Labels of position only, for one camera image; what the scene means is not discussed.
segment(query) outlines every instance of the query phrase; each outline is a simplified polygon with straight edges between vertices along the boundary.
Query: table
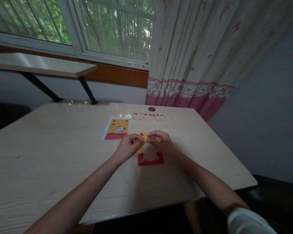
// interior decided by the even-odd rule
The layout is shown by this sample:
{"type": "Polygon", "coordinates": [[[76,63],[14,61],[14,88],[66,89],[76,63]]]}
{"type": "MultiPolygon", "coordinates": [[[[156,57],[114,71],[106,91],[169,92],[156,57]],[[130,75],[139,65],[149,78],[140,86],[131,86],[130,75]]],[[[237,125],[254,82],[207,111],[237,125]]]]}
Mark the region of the table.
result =
{"type": "Polygon", "coordinates": [[[2,53],[0,54],[0,69],[18,71],[54,102],[59,102],[62,98],[52,92],[33,73],[78,78],[92,101],[91,104],[97,104],[84,78],[84,75],[96,70],[97,65],[23,53],[2,53]]]}
{"type": "MultiPolygon", "coordinates": [[[[21,233],[116,150],[101,141],[109,116],[163,114],[130,120],[129,134],[162,130],[176,147],[232,189],[257,184],[194,109],[62,100],[47,103],[0,130],[0,233],[21,233]]],[[[164,164],[138,167],[137,154],[110,178],[81,223],[98,222],[203,198],[204,193],[164,155],[164,164]]]]}

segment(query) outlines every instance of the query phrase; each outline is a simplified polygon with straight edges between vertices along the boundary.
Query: window frame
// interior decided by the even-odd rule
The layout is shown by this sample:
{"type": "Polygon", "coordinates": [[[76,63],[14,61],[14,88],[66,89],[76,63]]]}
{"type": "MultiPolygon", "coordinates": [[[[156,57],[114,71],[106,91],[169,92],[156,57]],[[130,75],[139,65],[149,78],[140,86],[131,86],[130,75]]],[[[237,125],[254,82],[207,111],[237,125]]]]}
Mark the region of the window frame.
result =
{"type": "Polygon", "coordinates": [[[87,50],[73,3],[74,0],[56,1],[61,11],[62,18],[67,28],[67,32],[70,36],[72,45],[64,45],[55,42],[43,41],[4,32],[0,32],[0,45],[70,56],[122,67],[146,71],[149,70],[149,63],[142,60],[87,50]]]}

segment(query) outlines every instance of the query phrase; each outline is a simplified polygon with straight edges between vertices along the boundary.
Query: window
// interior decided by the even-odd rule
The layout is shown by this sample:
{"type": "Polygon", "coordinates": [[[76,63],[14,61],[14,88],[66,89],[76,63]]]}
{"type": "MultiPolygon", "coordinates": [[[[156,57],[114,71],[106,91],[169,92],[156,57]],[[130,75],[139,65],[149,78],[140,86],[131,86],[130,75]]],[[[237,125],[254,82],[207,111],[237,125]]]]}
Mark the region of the window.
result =
{"type": "Polygon", "coordinates": [[[157,0],[0,0],[0,44],[148,70],[157,0]]]}

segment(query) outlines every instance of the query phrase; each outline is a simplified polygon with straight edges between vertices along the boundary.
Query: hand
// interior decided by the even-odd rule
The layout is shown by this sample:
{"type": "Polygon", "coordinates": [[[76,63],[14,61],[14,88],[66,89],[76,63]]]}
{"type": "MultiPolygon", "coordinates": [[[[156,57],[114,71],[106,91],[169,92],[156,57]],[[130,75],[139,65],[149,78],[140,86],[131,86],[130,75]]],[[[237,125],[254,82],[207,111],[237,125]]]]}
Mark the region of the hand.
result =
{"type": "Polygon", "coordinates": [[[171,155],[173,152],[177,151],[168,133],[158,130],[150,132],[147,136],[149,137],[147,142],[154,145],[156,148],[159,148],[163,153],[171,155]],[[154,141],[153,139],[155,137],[160,137],[161,141],[154,141]]]}
{"type": "Polygon", "coordinates": [[[121,139],[113,156],[121,162],[124,162],[128,158],[130,158],[143,143],[143,137],[139,136],[138,134],[130,134],[128,136],[124,136],[121,139]]]}

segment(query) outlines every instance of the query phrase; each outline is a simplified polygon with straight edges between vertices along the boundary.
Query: foliage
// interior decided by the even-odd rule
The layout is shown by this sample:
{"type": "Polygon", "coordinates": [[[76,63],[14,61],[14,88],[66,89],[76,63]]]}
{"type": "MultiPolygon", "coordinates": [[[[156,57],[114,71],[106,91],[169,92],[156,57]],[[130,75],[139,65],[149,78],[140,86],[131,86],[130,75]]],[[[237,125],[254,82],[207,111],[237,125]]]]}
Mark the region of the foliage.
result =
{"type": "MultiPolygon", "coordinates": [[[[148,61],[157,1],[97,2],[73,1],[87,49],[148,61]]],[[[72,44],[56,0],[1,0],[0,32],[72,44]]]]}

